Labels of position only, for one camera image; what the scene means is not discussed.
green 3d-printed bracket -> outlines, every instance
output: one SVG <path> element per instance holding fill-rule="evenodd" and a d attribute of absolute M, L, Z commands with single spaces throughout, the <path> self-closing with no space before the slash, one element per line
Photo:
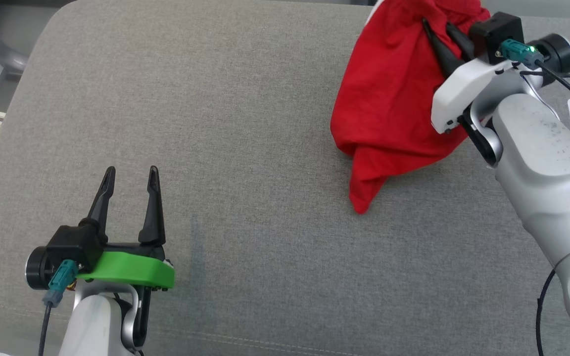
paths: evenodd
<path fill-rule="evenodd" d="M 170 289 L 175 286 L 175 269 L 152 257 L 104 252 L 93 272 L 80 273 L 77 278 Z"/>

gray fabric surface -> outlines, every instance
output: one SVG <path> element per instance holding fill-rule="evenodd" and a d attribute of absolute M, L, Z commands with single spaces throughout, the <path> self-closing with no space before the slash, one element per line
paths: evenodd
<path fill-rule="evenodd" d="M 367 14 L 246 0 L 59 11 L 0 133 L 0 325 L 38 338 L 26 258 L 85 216 L 109 165 L 107 233 L 136 240 L 156 164 L 177 287 L 154 294 L 150 355 L 534 354 L 550 267 L 471 144 L 351 209 L 329 121 Z M 528 39 L 570 38 L 570 21 L 523 21 Z M 566 90 L 542 92 L 566 113 Z M 546 355 L 570 355 L 561 303 L 556 283 Z"/>

red fabric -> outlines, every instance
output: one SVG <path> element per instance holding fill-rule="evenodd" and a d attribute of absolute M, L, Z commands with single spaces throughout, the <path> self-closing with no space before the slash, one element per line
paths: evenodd
<path fill-rule="evenodd" d="M 331 118 L 335 144 L 353 156 L 349 198 L 359 214 L 389 176 L 437 162 L 467 137 L 463 128 L 439 135 L 430 124 L 432 96 L 444 78 L 423 18 L 461 57 L 446 22 L 468 33 L 489 13 L 479 0 L 385 0 L 364 28 Z"/>

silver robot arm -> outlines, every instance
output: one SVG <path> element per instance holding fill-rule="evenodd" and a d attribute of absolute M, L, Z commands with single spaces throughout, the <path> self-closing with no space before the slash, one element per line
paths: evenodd
<path fill-rule="evenodd" d="M 570 316 L 570 131 L 536 91 L 554 80 L 541 70 L 570 72 L 570 43 L 549 34 L 512 45 L 509 39 L 522 39 L 521 20 L 496 13 L 470 29 L 474 47 L 448 25 L 466 57 L 476 55 L 459 63 L 426 21 L 425 30 L 447 76 L 432 100 L 432 126 L 440 134 L 462 126 L 495 168 L 525 230 L 556 271 Z"/>
<path fill-rule="evenodd" d="M 527 94 L 506 97 L 492 120 L 503 151 L 496 178 L 556 269 L 570 316 L 570 131 Z"/>
<path fill-rule="evenodd" d="M 138 291 L 129 284 L 78 281 L 74 310 L 59 356 L 133 356 L 136 353 L 133 330 L 137 307 L 124 313 L 115 298 L 102 293 L 131 295 L 128 302 L 132 306 L 142 302 Z"/>

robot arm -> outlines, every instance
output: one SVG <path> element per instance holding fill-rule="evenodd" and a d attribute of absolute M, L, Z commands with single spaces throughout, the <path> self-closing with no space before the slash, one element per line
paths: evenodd
<path fill-rule="evenodd" d="M 550 81 L 522 76 L 522 63 L 503 58 L 490 39 L 520 38 L 514 16 L 497 13 L 489 29 L 471 29 L 477 59 L 460 65 L 437 90 L 432 126 L 445 133 L 461 125 L 540 246 L 563 286 L 570 316 L 570 131 L 536 93 Z M 445 55 L 432 43 L 439 62 Z M 570 72 L 570 43 L 556 34 L 530 43 L 556 72 Z M 446 66 L 441 66 L 446 74 Z"/>
<path fill-rule="evenodd" d="M 173 288 L 175 283 L 174 268 L 163 248 L 166 237 L 157 167 L 152 166 L 149 172 L 149 201 L 137 243 L 109 243 L 105 234 L 114 180 L 115 168 L 109 167 L 88 216 L 78 226 L 59 227 L 46 246 L 34 249 L 26 264 L 25 276 L 30 288 L 49 289 L 49 293 L 54 292 L 52 281 L 57 278 L 55 272 L 63 261 L 74 269 L 78 267 L 77 279 L 69 288 L 75 290 L 74 309 L 59 352 L 61 356 L 141 353 L 151 293 Z M 130 298 L 112 298 L 103 293 L 115 296 L 122 293 Z"/>

